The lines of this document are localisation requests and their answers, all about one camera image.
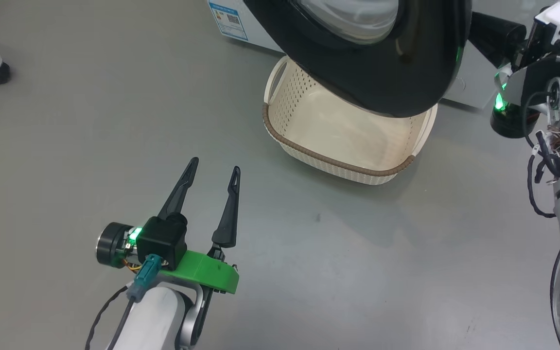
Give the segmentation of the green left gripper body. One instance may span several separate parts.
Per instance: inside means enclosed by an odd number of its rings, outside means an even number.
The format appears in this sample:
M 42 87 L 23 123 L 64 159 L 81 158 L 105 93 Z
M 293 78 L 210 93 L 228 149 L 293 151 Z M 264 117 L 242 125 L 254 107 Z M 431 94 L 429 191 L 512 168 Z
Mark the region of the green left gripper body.
M 141 233 L 141 227 L 119 222 L 107 224 L 96 242 L 97 261 L 117 269 L 126 268 L 136 274 L 142 272 L 143 263 L 138 259 L 137 247 Z M 187 250 L 175 270 L 169 270 L 168 263 L 163 261 L 154 281 L 181 286 L 195 284 L 215 292 L 234 294 L 239 279 L 235 267 L 204 253 Z

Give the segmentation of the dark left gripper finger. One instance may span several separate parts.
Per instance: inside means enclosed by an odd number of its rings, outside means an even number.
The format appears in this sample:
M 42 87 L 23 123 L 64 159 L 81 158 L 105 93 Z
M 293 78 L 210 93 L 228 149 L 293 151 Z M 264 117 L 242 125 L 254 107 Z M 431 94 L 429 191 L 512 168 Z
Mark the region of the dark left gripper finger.
M 193 185 L 198 164 L 199 164 L 198 157 L 193 157 L 189 161 L 184 172 L 181 174 L 180 178 L 178 179 L 177 184 L 174 186 L 169 197 L 167 198 L 162 208 L 160 209 L 157 215 L 158 218 L 167 219 L 170 215 L 173 215 L 175 213 L 181 213 L 185 201 L 185 197 L 187 195 L 187 191 Z
M 237 224 L 239 217 L 241 169 L 234 166 L 227 186 L 227 202 L 218 224 L 212 235 L 212 242 L 219 248 L 236 246 Z

